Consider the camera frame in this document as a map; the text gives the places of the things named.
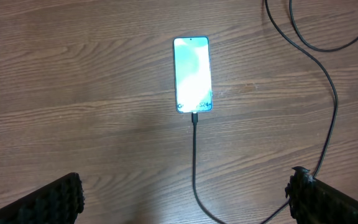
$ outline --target black cable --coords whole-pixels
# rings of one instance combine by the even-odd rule
[[[276,28],[276,30],[281,34],[281,36],[288,41],[292,46],[296,47],[298,50],[300,50],[302,53],[304,53],[306,56],[308,56],[310,59],[312,59],[314,62],[317,63],[317,65],[322,69],[322,71],[324,72],[324,74],[326,75],[329,84],[331,85],[331,88],[333,90],[334,93],[334,111],[333,111],[333,117],[331,119],[331,124],[329,126],[328,129],[328,133],[327,133],[327,138],[325,140],[324,146],[323,146],[323,150],[321,151],[321,155],[320,158],[318,160],[316,169],[313,172],[313,177],[316,177],[318,172],[320,171],[320,168],[323,164],[326,152],[327,152],[327,148],[329,145],[329,140],[331,139],[331,136],[333,135],[333,130],[334,130],[334,125],[335,125],[335,120],[336,120],[336,115],[337,115],[337,111],[338,111],[338,95],[334,86],[333,81],[331,80],[331,77],[329,76],[327,70],[324,68],[324,66],[315,58],[313,57],[311,54],[309,54],[307,51],[305,51],[303,48],[301,48],[299,45],[297,45],[296,43],[294,43],[291,39],[289,39],[282,31],[281,29],[278,27],[278,25],[275,23],[275,21],[273,20],[273,17],[270,13],[269,10],[269,5],[267,3],[267,0],[265,0],[265,5],[266,5],[266,11],[268,14],[268,17],[270,19],[270,21],[272,22],[274,28]],[[299,38],[301,39],[301,41],[309,48],[319,51],[319,52],[334,52],[337,50],[341,50],[344,49],[350,45],[352,45],[354,42],[358,41],[358,37],[354,40],[352,40],[351,42],[349,42],[346,45],[343,45],[342,47],[338,47],[335,49],[319,49],[317,47],[312,46],[311,44],[307,43],[307,41],[302,37],[302,35],[300,34],[295,20],[293,18],[293,12],[292,12],[292,0],[290,0],[290,15],[291,15],[291,22],[293,24],[293,27],[295,29],[296,34],[298,34]],[[223,222],[222,220],[218,219],[217,217],[215,217],[210,211],[208,211],[208,209],[205,208],[205,206],[201,203],[200,199],[198,198],[198,194],[197,194],[197,190],[196,190],[196,129],[197,129],[197,122],[198,122],[198,114],[197,113],[193,113],[191,115],[191,120],[193,122],[193,191],[194,191],[194,195],[195,195],[195,199],[197,201],[197,204],[200,206],[200,208],[202,209],[202,211],[209,216],[212,220],[216,221],[217,223],[221,223],[221,224],[226,224],[225,222]],[[285,202],[280,208],[278,208],[275,212],[273,212],[271,214],[271,216],[269,216],[268,218],[266,218],[264,221],[261,222],[261,224],[266,224],[268,223],[272,218],[274,218],[276,215],[278,215],[282,210],[284,210],[284,208],[286,208],[289,204],[289,201]]]
[[[341,47],[337,47],[337,48],[334,48],[334,49],[320,49],[320,48],[317,48],[311,44],[309,44],[304,38],[303,36],[301,35],[298,27],[296,26],[296,22],[295,22],[295,19],[293,17],[293,10],[292,10],[292,0],[290,0],[290,16],[291,16],[291,23],[292,23],[292,26],[293,26],[293,29],[295,30],[296,34],[298,35],[299,39],[301,39],[301,41],[307,46],[309,47],[310,49],[313,49],[315,51],[318,51],[318,52],[335,52],[335,51],[338,51],[338,50],[341,50],[341,49],[344,49],[352,44],[354,44],[356,41],[358,41],[358,37],[356,37],[354,40],[350,41],[348,44],[345,44]]]

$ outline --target phone screen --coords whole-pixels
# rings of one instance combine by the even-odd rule
[[[178,112],[210,111],[212,84],[208,38],[176,38],[173,57]]]

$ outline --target brown wood grain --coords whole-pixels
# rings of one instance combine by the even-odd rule
[[[288,2],[269,6],[300,44]],[[313,45],[358,35],[358,0],[293,8]],[[262,1],[0,0],[0,208],[78,172],[78,224],[213,223],[191,189],[190,115],[175,110],[179,35],[211,44],[214,110],[200,114],[197,135],[201,200],[228,223],[259,223],[284,203],[291,167],[315,168],[333,97]],[[318,178],[358,200],[358,42],[310,52],[339,95]],[[295,221],[286,209],[271,223]]]

